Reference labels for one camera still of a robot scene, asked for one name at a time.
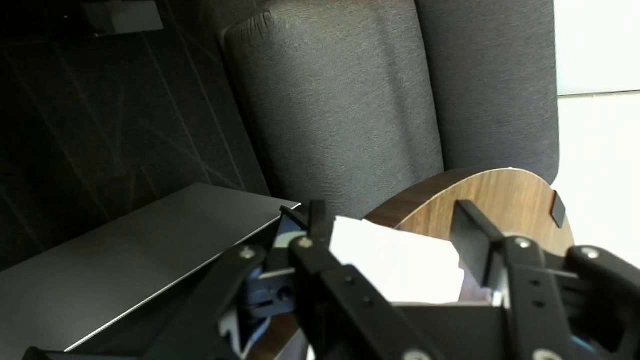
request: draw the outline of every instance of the patterned dark fabric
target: patterned dark fabric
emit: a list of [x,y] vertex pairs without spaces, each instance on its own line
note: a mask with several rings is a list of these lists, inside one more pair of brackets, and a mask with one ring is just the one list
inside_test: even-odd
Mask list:
[[265,194],[213,46],[162,31],[3,46],[0,270],[194,181]]

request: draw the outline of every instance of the gray fabric chair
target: gray fabric chair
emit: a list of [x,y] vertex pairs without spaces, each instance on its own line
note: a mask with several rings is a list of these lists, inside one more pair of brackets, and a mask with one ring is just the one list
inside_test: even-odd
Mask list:
[[444,170],[558,172],[549,0],[209,0],[273,194],[364,216]]

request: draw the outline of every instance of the metal screw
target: metal screw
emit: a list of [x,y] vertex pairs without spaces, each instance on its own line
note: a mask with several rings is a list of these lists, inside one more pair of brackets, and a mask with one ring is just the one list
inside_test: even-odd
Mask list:
[[373,297],[372,297],[372,295],[364,295],[362,301],[367,304],[367,305],[372,305],[372,304],[373,304]]
[[311,240],[308,240],[308,238],[302,238],[302,240],[297,241],[297,246],[299,246],[299,247],[311,247],[311,246],[313,246],[313,241],[311,241]]
[[537,348],[532,360],[562,360],[556,352]]
[[597,258],[600,252],[595,247],[580,247],[585,258]]
[[401,360],[429,360],[429,356],[411,348],[411,349],[403,352]]
[[244,246],[242,250],[239,250],[239,258],[244,258],[244,259],[250,259],[250,258],[253,258],[255,255],[255,252],[251,250],[251,247],[248,247],[248,246]]
[[346,284],[350,284],[350,285],[354,285],[354,284],[355,284],[355,280],[354,280],[354,276],[351,276],[351,273],[344,276],[344,281],[346,281]]
[[530,240],[524,240],[524,238],[515,238],[515,246],[520,246],[520,247],[530,247],[532,241],[530,241]]

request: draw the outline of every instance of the white sheet of paper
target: white sheet of paper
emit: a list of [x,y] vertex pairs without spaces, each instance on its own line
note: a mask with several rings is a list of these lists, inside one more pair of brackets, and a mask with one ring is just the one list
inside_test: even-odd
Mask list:
[[450,241],[338,216],[330,250],[389,301],[457,301],[464,271]]

